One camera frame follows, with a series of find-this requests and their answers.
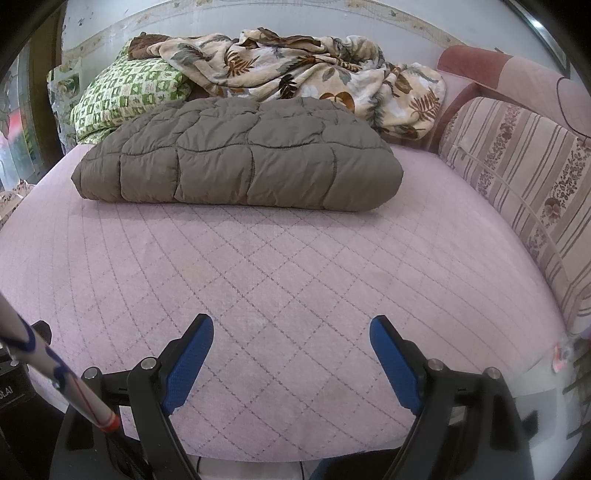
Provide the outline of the brown pink headboard cushion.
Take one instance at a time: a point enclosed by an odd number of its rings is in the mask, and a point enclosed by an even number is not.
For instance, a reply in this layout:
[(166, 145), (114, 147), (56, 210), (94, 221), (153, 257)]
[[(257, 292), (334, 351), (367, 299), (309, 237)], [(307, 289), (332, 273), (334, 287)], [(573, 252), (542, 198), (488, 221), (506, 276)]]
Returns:
[(578, 83), (519, 56), (469, 46), (452, 46), (439, 58), (437, 72), (446, 97), (433, 129), (421, 146), (437, 153), (444, 131), (465, 103), (476, 97), (511, 103), (570, 130), (590, 146), (590, 94)]

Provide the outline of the olive quilted hooded coat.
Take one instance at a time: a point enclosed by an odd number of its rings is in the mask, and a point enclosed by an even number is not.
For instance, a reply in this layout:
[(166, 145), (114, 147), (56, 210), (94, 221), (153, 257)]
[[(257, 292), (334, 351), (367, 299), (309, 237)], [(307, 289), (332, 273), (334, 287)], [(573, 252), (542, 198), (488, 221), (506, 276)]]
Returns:
[(89, 150), (71, 180), (88, 200), (376, 209), (404, 170), (369, 124), (329, 100), (208, 98), (160, 105)]

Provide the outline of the window with glass pane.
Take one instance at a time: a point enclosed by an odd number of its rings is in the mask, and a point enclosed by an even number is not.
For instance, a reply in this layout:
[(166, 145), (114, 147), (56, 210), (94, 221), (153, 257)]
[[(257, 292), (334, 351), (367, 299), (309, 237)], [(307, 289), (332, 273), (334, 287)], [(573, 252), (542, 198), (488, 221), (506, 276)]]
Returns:
[(1, 79), (2, 190), (13, 190), (21, 180), (35, 184), (47, 172), (34, 128), (29, 59), (26, 44)]

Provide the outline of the blue floral pillow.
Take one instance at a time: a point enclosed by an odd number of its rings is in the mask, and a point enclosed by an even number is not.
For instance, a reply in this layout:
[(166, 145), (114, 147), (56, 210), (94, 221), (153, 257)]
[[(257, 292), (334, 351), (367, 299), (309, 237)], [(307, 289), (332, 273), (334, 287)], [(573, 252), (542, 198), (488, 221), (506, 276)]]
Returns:
[(77, 144), (71, 112), (81, 98), (81, 72), (81, 61), (74, 59), (47, 74), (48, 99), (63, 154), (67, 154)]

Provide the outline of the floral paper gift bag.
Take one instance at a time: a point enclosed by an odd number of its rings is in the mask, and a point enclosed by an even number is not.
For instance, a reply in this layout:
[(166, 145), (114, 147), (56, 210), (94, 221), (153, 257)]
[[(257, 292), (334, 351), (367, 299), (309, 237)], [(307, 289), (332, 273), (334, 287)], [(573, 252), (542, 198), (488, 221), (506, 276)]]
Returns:
[(12, 190), (1, 192), (0, 228), (6, 224), (22, 200), (34, 189), (34, 187), (34, 184), (30, 184), (25, 180), (20, 180)]

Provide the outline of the beige leaf print blanket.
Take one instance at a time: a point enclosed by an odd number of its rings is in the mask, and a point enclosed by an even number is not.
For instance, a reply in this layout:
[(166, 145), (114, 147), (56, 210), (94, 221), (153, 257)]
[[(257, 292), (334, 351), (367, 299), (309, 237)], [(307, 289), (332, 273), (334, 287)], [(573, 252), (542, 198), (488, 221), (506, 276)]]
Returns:
[(127, 54), (131, 60), (161, 59), (211, 96), (329, 100), (392, 138), (425, 137), (447, 93), (439, 72), (419, 63), (393, 64), (378, 44), (357, 35), (282, 37), (263, 27), (236, 38), (142, 33)]

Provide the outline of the green white patterned pillow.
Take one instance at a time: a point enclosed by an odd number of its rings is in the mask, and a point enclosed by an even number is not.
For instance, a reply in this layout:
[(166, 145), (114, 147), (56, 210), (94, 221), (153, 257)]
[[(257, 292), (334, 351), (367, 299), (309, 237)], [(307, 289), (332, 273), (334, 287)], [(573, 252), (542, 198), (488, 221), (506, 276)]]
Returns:
[(82, 93), (70, 113), (79, 143), (97, 143), (122, 123), (154, 107), (185, 100), (193, 83), (159, 58), (130, 60), (120, 53)]

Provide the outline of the striped floral sofa cushion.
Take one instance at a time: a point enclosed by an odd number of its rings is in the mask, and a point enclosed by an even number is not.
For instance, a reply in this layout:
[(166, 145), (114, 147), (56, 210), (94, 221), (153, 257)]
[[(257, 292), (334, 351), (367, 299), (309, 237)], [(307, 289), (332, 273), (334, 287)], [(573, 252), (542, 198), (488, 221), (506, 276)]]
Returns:
[(566, 328), (589, 329), (589, 142), (523, 107), (477, 97), (446, 127), (439, 155), (523, 242)]

